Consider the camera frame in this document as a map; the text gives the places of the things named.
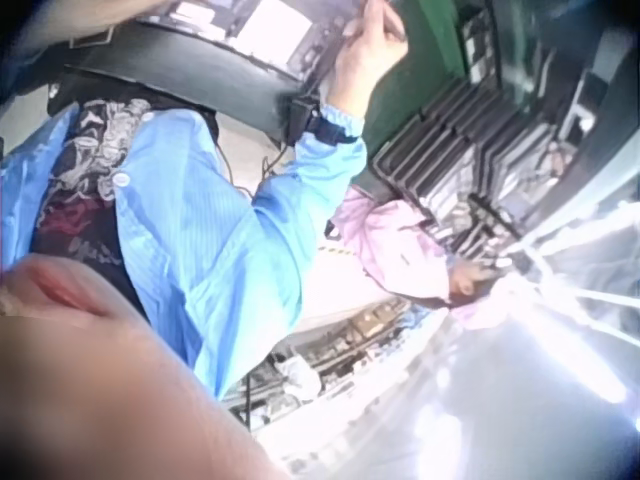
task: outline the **hand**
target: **hand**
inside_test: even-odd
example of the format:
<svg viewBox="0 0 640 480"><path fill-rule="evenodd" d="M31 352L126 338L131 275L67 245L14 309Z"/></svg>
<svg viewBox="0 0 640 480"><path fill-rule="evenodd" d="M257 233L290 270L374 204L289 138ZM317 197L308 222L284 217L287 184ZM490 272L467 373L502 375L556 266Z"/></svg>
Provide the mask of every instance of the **hand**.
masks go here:
<svg viewBox="0 0 640 480"><path fill-rule="evenodd" d="M385 21L403 38L385 32ZM386 0L368 0L362 20L348 25L345 35L350 38L336 60L327 103L364 118L373 89L407 54L409 44L402 20Z"/></svg>

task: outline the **pink shirt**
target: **pink shirt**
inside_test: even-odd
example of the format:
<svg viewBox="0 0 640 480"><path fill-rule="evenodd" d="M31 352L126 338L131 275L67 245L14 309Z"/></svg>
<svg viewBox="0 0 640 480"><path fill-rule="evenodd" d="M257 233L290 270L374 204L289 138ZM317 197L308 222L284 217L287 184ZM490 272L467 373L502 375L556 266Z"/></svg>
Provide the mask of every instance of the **pink shirt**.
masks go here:
<svg viewBox="0 0 640 480"><path fill-rule="evenodd" d="M331 221L345 246L385 290L417 298L447 299L447 257L418 226L424 219L404 200L378 205L350 187Z"/></svg>

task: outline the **graphic t-shirt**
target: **graphic t-shirt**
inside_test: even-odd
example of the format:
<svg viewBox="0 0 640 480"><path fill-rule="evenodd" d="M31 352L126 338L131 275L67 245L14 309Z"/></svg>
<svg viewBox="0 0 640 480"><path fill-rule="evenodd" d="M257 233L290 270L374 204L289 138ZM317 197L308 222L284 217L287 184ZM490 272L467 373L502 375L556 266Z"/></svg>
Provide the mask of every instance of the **graphic t-shirt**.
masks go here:
<svg viewBox="0 0 640 480"><path fill-rule="evenodd" d="M118 168L129 152L146 100L94 100L80 110L51 171L31 251L78 260L93 268L143 315L127 274L115 210L114 181L126 186Z"/></svg>

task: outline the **black strap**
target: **black strap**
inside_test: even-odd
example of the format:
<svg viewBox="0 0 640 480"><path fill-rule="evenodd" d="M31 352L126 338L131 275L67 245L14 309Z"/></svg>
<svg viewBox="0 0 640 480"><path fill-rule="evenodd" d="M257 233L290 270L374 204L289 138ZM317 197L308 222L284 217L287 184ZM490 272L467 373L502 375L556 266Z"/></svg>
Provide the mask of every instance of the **black strap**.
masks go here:
<svg viewBox="0 0 640 480"><path fill-rule="evenodd" d="M306 131L313 133L319 142L326 143L333 147L339 143L355 143L358 141L358 137L348 137L345 134L344 127L331 123L323 116L317 114L317 112L314 112L309 119Z"/></svg>

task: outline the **electronic equipment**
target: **electronic equipment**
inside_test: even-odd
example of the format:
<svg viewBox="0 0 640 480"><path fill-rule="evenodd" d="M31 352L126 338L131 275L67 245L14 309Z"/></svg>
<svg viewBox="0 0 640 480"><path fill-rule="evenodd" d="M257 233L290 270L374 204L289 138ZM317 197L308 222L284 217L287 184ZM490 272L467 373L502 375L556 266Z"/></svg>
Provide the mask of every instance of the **electronic equipment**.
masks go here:
<svg viewBox="0 0 640 480"><path fill-rule="evenodd" d="M138 21L197 36L306 82L315 80L321 58L342 40L359 8L357 0L190 0Z"/></svg>

